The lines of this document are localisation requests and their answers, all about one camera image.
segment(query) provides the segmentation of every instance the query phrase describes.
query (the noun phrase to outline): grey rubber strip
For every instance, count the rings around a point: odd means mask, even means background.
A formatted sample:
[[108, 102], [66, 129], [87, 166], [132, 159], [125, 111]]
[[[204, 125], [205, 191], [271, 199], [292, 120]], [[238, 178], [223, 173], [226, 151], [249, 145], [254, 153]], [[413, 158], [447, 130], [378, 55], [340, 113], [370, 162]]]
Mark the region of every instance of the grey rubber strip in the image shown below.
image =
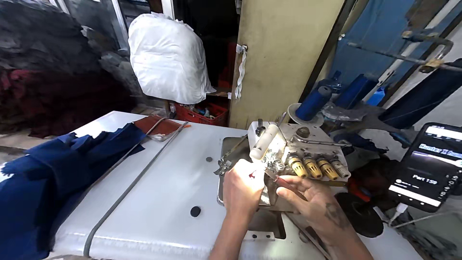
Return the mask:
[[[160, 122], [160, 120], [151, 128], [154, 129], [156, 127], [156, 125]], [[88, 237], [85, 241], [85, 246], [84, 246], [84, 257], [88, 257], [90, 258], [90, 246], [91, 246], [91, 242], [93, 240], [93, 237], [95, 236], [95, 233], [96, 231], [98, 230], [99, 227], [101, 227], [101, 225], [104, 223], [104, 221], [106, 221], [106, 219], [111, 215], [111, 213], [116, 209], [116, 207], [120, 204], [120, 202], [122, 202], [122, 200], [127, 196], [127, 194], [133, 189], [133, 187], [135, 187], [135, 185], [138, 183], [138, 181], [141, 179], [141, 177], [143, 177], [143, 175], [147, 172], [147, 170], [149, 169], [149, 167], [151, 167], [151, 165], [154, 163], [154, 161], [157, 159], [157, 157], [159, 157], [160, 153], [162, 153], [162, 151], [165, 149], [165, 147], [167, 147], [167, 145], [173, 140], [175, 139], [175, 137], [181, 132], [181, 130], [183, 130], [184, 126], [189, 123], [189, 122], [185, 122], [184, 124], [182, 124], [178, 130], [176, 130], [176, 133], [167, 141], [167, 143], [157, 152], [157, 154], [151, 159], [151, 161], [146, 165], [146, 167], [144, 167], [144, 169], [141, 171], [140, 174], [138, 174], [138, 176], [135, 178], [135, 180], [130, 184], [130, 186], [128, 186], [128, 188], [122, 193], [122, 195], [120, 195], [120, 197], [114, 202], [114, 204], [112, 204], [112, 206], [109, 208], [109, 210], [106, 212], [106, 214], [98, 221], [98, 223], [91, 229], [90, 233], [88, 234]]]

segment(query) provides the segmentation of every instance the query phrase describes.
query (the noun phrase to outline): tattooed hand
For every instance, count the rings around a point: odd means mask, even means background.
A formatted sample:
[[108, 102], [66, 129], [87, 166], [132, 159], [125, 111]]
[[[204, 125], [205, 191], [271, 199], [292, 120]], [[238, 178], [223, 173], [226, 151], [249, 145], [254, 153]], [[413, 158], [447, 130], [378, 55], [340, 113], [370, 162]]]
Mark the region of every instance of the tattooed hand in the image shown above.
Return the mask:
[[285, 175], [281, 178], [301, 191], [308, 202], [283, 187], [278, 188], [277, 194], [294, 205], [318, 235], [327, 240], [326, 242], [335, 243], [334, 238], [345, 232], [357, 237], [345, 213], [333, 197], [330, 187], [298, 176]]

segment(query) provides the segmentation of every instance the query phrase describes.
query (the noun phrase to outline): white ribbon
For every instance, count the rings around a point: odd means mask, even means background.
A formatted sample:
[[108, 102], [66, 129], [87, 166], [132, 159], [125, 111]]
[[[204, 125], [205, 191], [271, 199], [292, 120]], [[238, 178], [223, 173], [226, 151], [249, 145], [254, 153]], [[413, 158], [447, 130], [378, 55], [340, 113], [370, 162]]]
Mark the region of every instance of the white ribbon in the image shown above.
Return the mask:
[[239, 78], [237, 79], [237, 87], [236, 90], [234, 91], [234, 96], [236, 99], [241, 98], [241, 91], [242, 91], [242, 80], [244, 79], [244, 74], [245, 74], [245, 58], [247, 56], [247, 46], [246, 45], [236, 45], [236, 52], [242, 53], [242, 62], [239, 65]]

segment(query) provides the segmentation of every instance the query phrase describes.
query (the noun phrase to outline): screwdriver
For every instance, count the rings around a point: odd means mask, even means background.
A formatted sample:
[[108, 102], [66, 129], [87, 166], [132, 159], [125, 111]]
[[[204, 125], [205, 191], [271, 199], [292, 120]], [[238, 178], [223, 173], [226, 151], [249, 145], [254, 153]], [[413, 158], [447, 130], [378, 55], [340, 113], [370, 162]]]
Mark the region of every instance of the screwdriver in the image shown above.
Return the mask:
[[287, 181], [285, 181], [284, 179], [282, 179], [281, 177], [279, 177], [278, 175], [276, 175], [275, 173], [269, 171], [269, 170], [265, 170], [265, 173], [268, 174], [268, 176], [273, 179], [273, 181], [281, 186], [281, 187], [284, 187], [290, 191], [292, 191], [293, 193], [295, 193], [299, 198], [301, 198], [302, 200], [304, 201], [308, 201], [305, 196], [303, 196], [302, 193], [300, 193], [296, 188], [294, 188], [292, 185], [290, 185]]

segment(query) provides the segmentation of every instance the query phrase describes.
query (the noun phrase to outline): black rubber plug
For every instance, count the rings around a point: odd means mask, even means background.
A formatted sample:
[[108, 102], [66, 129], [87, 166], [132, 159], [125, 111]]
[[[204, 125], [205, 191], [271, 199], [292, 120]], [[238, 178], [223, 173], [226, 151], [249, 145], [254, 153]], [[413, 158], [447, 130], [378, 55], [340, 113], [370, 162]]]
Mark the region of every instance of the black rubber plug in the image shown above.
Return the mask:
[[191, 216], [193, 217], [197, 217], [200, 213], [201, 213], [201, 208], [199, 208], [198, 206], [194, 206], [191, 209]]

